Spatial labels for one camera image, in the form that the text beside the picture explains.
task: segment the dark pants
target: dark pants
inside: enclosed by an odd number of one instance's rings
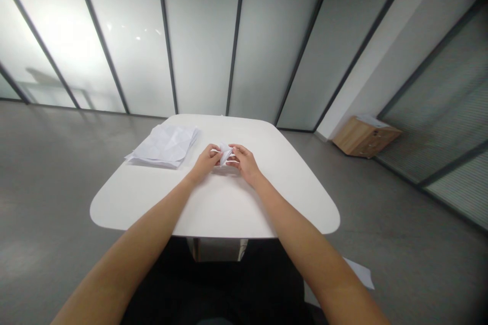
[[[313,324],[303,279],[278,239],[249,240],[240,262],[196,263],[172,237],[127,307],[123,324]]]

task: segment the hand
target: hand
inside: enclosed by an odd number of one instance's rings
[[[220,151],[217,145],[210,144],[197,159],[195,166],[188,173],[187,177],[192,179],[196,184],[199,184],[203,178],[207,176],[208,173],[212,171],[214,166],[220,165],[220,158],[222,157],[221,152],[212,151],[212,149]]]
[[[231,161],[227,161],[226,165],[239,169],[244,180],[254,187],[257,180],[264,177],[264,175],[259,170],[253,153],[241,145],[231,144],[229,146],[232,147],[232,152],[235,156],[229,157],[228,160]]]

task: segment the glass panel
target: glass panel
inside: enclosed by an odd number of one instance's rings
[[[5,70],[32,103],[74,108],[14,1],[0,0],[0,9],[0,60]]]
[[[488,152],[426,189],[488,230]]]
[[[229,115],[274,123],[317,0],[242,0]]]
[[[225,114],[238,0],[166,0],[179,113]]]
[[[20,1],[80,107],[123,112],[85,0]],[[45,75],[36,77],[53,82]]]
[[[419,182],[488,140],[488,4],[383,119],[404,131],[378,157]]]
[[[324,0],[278,122],[312,130],[386,0]]]
[[[0,74],[0,98],[20,99],[17,93]]]
[[[91,0],[131,113],[170,117],[161,0]]]

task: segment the wooden cabinet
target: wooden cabinet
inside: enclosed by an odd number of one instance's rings
[[[356,116],[332,141],[347,155],[371,158],[401,133],[371,116]]]

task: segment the table top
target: table top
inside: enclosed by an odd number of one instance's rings
[[[321,233],[330,234],[339,227],[336,205],[298,152],[272,124],[197,114],[178,114],[164,123],[195,125],[201,130],[185,160],[177,170],[123,162],[91,203],[94,223],[105,228],[128,229],[183,179],[205,146],[223,142],[241,144],[251,150],[264,176]],[[229,166],[215,167],[195,188],[173,234],[276,237],[259,197],[239,172]]]

